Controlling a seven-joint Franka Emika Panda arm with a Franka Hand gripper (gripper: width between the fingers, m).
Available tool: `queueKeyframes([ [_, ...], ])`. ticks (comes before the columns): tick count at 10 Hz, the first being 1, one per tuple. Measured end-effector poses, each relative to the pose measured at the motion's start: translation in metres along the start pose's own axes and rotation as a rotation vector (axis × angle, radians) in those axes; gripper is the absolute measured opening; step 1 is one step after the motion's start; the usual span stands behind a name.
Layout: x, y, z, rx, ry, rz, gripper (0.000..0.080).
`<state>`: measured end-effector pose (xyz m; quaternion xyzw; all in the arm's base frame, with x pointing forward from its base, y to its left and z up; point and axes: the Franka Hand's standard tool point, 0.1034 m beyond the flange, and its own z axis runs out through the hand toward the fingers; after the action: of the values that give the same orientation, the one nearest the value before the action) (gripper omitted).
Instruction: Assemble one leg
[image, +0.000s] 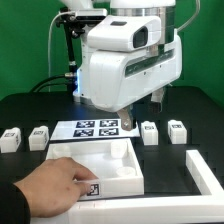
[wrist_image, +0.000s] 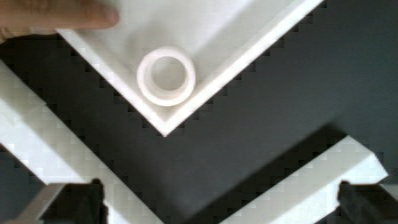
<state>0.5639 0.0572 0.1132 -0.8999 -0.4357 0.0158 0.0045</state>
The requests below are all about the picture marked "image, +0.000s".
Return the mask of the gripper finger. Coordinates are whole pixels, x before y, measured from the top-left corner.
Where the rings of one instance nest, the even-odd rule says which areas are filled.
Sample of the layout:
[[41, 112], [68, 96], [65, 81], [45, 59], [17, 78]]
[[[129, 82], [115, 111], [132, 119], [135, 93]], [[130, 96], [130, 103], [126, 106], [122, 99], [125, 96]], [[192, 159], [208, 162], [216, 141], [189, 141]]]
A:
[[133, 118], [129, 107], [123, 108], [117, 112], [121, 119], [121, 128], [125, 131], [131, 131], [133, 129]]
[[150, 110], [152, 112], [160, 113], [162, 111], [162, 102], [164, 94], [165, 94], [164, 88], [160, 88], [152, 93], [149, 104]]

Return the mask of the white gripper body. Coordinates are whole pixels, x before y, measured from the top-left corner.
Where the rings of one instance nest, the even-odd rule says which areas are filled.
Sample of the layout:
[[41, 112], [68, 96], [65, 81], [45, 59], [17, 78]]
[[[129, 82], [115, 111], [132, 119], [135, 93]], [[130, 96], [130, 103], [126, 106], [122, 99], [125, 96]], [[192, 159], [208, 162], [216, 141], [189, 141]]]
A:
[[179, 78], [182, 70], [180, 37], [149, 57], [147, 49], [134, 52], [93, 53], [89, 65], [90, 98], [98, 109], [117, 112]]

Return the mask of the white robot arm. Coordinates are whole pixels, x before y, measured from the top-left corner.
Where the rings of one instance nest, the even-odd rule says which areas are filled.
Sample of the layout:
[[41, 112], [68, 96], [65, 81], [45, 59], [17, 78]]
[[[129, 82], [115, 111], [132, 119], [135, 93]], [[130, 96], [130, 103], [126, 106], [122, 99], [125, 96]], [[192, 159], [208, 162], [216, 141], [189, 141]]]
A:
[[82, 41], [82, 65], [70, 67], [78, 81], [74, 95], [96, 108], [115, 112], [130, 131], [135, 122], [131, 105], [151, 95], [161, 101], [163, 87], [179, 78], [182, 46], [174, 25], [176, 0], [61, 0], [66, 38]]

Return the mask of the black sleeved forearm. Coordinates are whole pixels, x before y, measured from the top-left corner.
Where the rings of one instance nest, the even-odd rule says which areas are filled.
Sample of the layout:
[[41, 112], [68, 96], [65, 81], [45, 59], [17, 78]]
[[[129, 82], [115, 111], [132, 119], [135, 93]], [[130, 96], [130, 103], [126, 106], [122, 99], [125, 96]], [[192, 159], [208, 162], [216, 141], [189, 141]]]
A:
[[0, 224], [30, 224], [31, 214], [22, 191], [10, 182], [0, 182]]

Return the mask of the person's hand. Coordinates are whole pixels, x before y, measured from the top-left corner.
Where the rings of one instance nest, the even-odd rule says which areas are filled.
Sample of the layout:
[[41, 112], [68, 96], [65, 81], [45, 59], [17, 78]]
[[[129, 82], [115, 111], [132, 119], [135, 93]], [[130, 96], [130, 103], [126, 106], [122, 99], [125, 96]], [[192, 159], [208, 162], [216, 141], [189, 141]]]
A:
[[64, 213], [89, 193], [88, 181], [94, 179], [88, 168], [62, 157], [44, 161], [15, 186], [25, 196], [32, 217], [48, 218]]

